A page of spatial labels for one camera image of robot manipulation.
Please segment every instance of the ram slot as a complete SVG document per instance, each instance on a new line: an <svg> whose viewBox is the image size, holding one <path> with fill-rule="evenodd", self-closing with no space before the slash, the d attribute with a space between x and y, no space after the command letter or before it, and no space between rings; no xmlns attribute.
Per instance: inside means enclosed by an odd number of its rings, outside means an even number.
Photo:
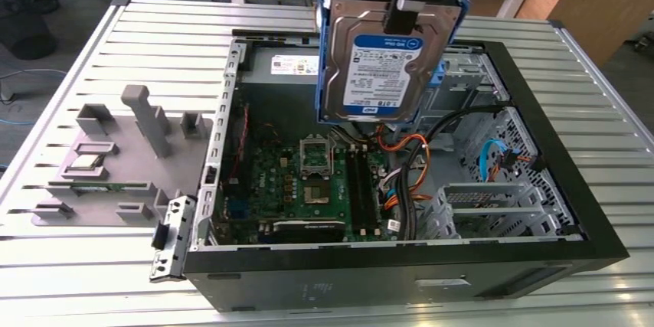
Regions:
<svg viewBox="0 0 654 327"><path fill-rule="evenodd" d="M364 222L361 228L373 231L378 227L378 215L373 199L373 173L370 172L369 154L366 151L358 151L356 159L357 174L360 176L357 180L360 185L360 207Z"/></svg>
<svg viewBox="0 0 654 327"><path fill-rule="evenodd" d="M352 228L356 232L365 229L365 211L361 200L360 175L357 165L357 152L350 151L346 156L348 192L350 194Z"/></svg>

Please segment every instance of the hard drive label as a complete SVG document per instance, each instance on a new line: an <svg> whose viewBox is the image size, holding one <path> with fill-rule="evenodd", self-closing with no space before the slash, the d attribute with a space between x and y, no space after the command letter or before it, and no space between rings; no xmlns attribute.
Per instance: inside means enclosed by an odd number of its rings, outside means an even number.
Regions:
<svg viewBox="0 0 654 327"><path fill-rule="evenodd" d="M344 105L358 113L400 108L412 76L405 70L421 55L420 38L361 34L353 46Z"/></svg>

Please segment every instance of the white sticker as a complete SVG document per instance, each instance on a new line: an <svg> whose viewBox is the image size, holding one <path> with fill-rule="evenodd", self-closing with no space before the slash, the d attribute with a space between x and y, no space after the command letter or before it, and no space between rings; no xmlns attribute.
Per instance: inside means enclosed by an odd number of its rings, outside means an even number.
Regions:
<svg viewBox="0 0 654 327"><path fill-rule="evenodd" d="M275 55L270 64L270 74L317 76L318 55Z"/></svg>
<svg viewBox="0 0 654 327"><path fill-rule="evenodd" d="M398 108L412 76L405 70L421 55L420 38L361 34L352 49L344 105Z"/></svg>
<svg viewBox="0 0 654 327"><path fill-rule="evenodd" d="M429 286L442 286L448 288L449 286L472 286L470 282L466 279L429 279L429 280L417 280L418 287L429 287Z"/></svg>
<svg viewBox="0 0 654 327"><path fill-rule="evenodd" d="M389 220L389 230L400 232L400 221Z"/></svg>

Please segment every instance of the small circuit board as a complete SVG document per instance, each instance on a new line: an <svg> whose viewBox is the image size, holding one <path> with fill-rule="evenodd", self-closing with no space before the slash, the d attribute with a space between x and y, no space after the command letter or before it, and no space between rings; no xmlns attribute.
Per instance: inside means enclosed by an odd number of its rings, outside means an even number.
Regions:
<svg viewBox="0 0 654 327"><path fill-rule="evenodd" d="M266 236L277 229L275 224L334 224L342 227L338 241L389 240L381 226L376 189L384 175L385 154L332 145L325 152L314 141L303 149L301 145L255 149L247 199L227 198L227 219L218 224L221 234L235 244L266 244L277 242ZM311 167L330 167L330 174L307 175L307 162Z"/></svg>

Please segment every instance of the gray plastic part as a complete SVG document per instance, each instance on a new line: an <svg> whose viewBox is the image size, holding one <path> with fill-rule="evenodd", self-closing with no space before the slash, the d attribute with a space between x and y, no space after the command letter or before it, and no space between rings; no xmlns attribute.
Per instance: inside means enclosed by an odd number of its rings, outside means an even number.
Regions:
<svg viewBox="0 0 654 327"><path fill-rule="evenodd" d="M181 119L182 134L187 139L207 138L207 126L205 125L203 114L183 113Z"/></svg>
<svg viewBox="0 0 654 327"><path fill-rule="evenodd" d="M117 214L126 221L150 220L153 218L153 211L142 202L119 203Z"/></svg>
<svg viewBox="0 0 654 327"><path fill-rule="evenodd" d="M166 117L165 108L162 106L153 106L153 108L155 109L155 118L159 126L162 127L163 134L169 134L171 132L171 123Z"/></svg>
<svg viewBox="0 0 654 327"><path fill-rule="evenodd" d="M79 142L73 150L81 155L118 155L119 146L114 142Z"/></svg>
<svg viewBox="0 0 654 327"><path fill-rule="evenodd" d="M57 197L79 197L77 191L69 185L47 185L46 190Z"/></svg>
<svg viewBox="0 0 654 327"><path fill-rule="evenodd" d="M134 197L157 197L158 188L149 182L145 188L127 188L125 191Z"/></svg>
<svg viewBox="0 0 654 327"><path fill-rule="evenodd" d="M158 157L163 158L170 155L171 146L166 140L166 132L162 129L153 106L147 102L147 97L150 95L151 92L146 86L129 84L125 87L121 100L125 105L130 106L130 109L133 109L139 129L155 150L155 154Z"/></svg>
<svg viewBox="0 0 654 327"><path fill-rule="evenodd" d="M103 127L103 122L114 120L110 109L101 103L87 103L78 114L78 124L81 125L85 133L94 136L106 136L107 131Z"/></svg>
<svg viewBox="0 0 654 327"><path fill-rule="evenodd" d="M63 203L58 198L50 198L42 201L33 213L42 219L69 219L75 214L73 208Z"/></svg>
<svg viewBox="0 0 654 327"><path fill-rule="evenodd" d="M139 191L98 191L94 193L78 193L67 185L61 185L58 176L53 178L57 186L46 187L46 190L63 201L74 210L77 215L70 219L42 219L38 216L33 222L41 226L130 226L153 227L161 219L161 211L155 207L158 189L163 191L167 198L178 198L178 192L195 193L198 183L203 174L203 163L207 155L209 141L206 139L186 139L179 124L181 118L169 119L171 133L167 135L171 145L171 155L157 158L153 148L139 132L134 123L134 116L115 116L113 122L103 124L107 130L102 143L113 141L121 147L117 155L106 155L103 167L110 172L110 177L101 181L103 183L151 183ZM206 119L206 126L211 126L211 120ZM85 132L71 142L71 150L61 163L61 167L73 164L79 156L74 148L86 143L97 143ZM117 213L119 203L145 203L154 216L150 220L126 220Z"/></svg>
<svg viewBox="0 0 654 327"><path fill-rule="evenodd" d="M169 209L169 202L170 201L171 200L169 199L166 192L159 189L157 191L157 196L155 196L155 211L162 218L166 215L166 210Z"/></svg>
<svg viewBox="0 0 654 327"><path fill-rule="evenodd" d="M99 166L94 170L71 170L69 167L59 173L65 179L87 179L87 180L105 180L110 176L110 172L105 166Z"/></svg>

